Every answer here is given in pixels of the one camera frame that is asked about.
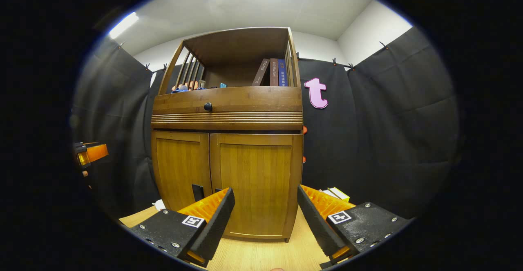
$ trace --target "brown book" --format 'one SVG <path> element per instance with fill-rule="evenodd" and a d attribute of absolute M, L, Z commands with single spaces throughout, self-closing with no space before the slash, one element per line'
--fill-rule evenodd
<path fill-rule="evenodd" d="M 271 86 L 280 86 L 280 81 L 278 79 L 278 59 L 270 59 L 270 85 Z"/>
<path fill-rule="evenodd" d="M 264 58 L 261 61 L 261 65 L 260 65 L 260 68 L 258 69 L 258 72 L 256 73 L 256 77 L 254 77 L 252 86 L 260 86 L 262 84 L 263 76 L 265 76 L 268 66 L 269 66 L 269 59 Z"/>

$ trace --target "cabinet drawer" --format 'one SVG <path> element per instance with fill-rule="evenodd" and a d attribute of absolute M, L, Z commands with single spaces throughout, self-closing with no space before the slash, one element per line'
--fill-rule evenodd
<path fill-rule="evenodd" d="M 204 109 L 210 102 L 212 111 Z M 153 129 L 301 130 L 300 87 L 230 87 L 157 96 Z"/>

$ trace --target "ceiling light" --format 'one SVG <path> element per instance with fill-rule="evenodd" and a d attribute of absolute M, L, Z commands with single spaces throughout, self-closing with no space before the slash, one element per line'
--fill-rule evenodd
<path fill-rule="evenodd" d="M 136 16 L 136 12 L 132 12 L 128 16 L 126 16 L 116 27 L 112 28 L 112 30 L 109 32 L 109 35 L 111 38 L 116 38 L 118 35 L 123 33 L 127 28 L 131 27 L 134 22 L 138 21 L 138 17 Z"/>

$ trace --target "black fabric backdrop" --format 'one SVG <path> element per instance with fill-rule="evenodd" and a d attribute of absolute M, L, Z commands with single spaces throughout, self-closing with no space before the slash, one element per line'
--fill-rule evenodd
<path fill-rule="evenodd" d="M 113 219 L 160 199 L 150 149 L 155 96 L 149 89 L 151 75 L 106 38 L 88 58 L 78 79 L 71 116 L 73 140 L 107 144 L 109 155 L 87 171 L 95 197 Z"/>
<path fill-rule="evenodd" d="M 304 136 L 302 183 L 336 186 L 351 202 L 374 202 L 402 217 L 419 215 L 452 165 L 459 117 L 452 82 L 415 27 L 347 73 L 300 59 Z M 325 109 L 303 83 L 326 85 Z"/>

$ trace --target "book spine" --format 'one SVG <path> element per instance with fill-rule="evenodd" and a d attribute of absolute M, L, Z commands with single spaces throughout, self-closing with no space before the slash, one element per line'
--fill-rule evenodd
<path fill-rule="evenodd" d="M 263 77 L 265 76 L 265 73 L 267 72 L 267 67 L 269 66 L 269 59 L 264 58 L 261 61 L 260 68 L 258 68 L 258 72 L 256 73 L 256 77 L 254 77 L 254 81 L 252 86 L 260 86 L 262 84 Z"/>
<path fill-rule="evenodd" d="M 289 85 L 289 81 L 287 81 L 287 71 L 284 59 L 278 59 L 278 77 L 280 86 Z"/>
<path fill-rule="evenodd" d="M 278 86 L 278 59 L 270 59 L 270 85 Z"/>

